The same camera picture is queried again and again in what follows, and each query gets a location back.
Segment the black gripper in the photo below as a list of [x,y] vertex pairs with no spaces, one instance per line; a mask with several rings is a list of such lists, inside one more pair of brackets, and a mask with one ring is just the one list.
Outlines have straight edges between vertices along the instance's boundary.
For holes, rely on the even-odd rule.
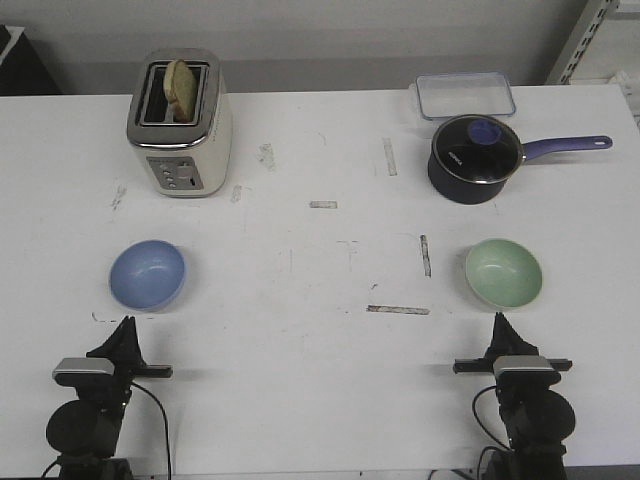
[[491,375],[502,389],[549,388],[570,369],[569,359],[545,357],[538,347],[526,342],[502,312],[495,314],[491,347],[484,356],[456,359],[452,367],[455,374]]
[[133,316],[126,316],[102,345],[102,352],[95,349],[86,354],[94,363],[100,361],[105,373],[93,374],[85,386],[87,395],[117,395],[130,390],[136,379],[169,379],[173,376],[171,365],[153,365],[144,361]]

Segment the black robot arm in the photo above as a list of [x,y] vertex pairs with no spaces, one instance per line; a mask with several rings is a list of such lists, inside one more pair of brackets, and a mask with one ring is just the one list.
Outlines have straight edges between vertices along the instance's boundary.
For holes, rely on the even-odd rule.
[[83,357],[66,357],[52,372],[77,398],[57,408],[46,426],[46,439],[58,452],[51,467],[60,479],[132,479],[130,462],[115,456],[132,390],[148,395],[158,406],[164,428],[166,477],[172,477],[169,422],[166,410],[139,379],[169,379],[170,365],[150,365],[143,359],[136,319],[126,316],[109,338]]
[[478,479],[565,479],[563,441],[576,426],[571,404],[551,387],[561,381],[573,362],[549,359],[525,341],[506,316],[494,317],[491,342],[476,359],[456,359],[456,374],[490,374],[494,384],[472,399],[471,410],[479,418],[477,402],[494,391],[507,441],[502,442],[486,427],[493,441],[483,448],[476,467]]

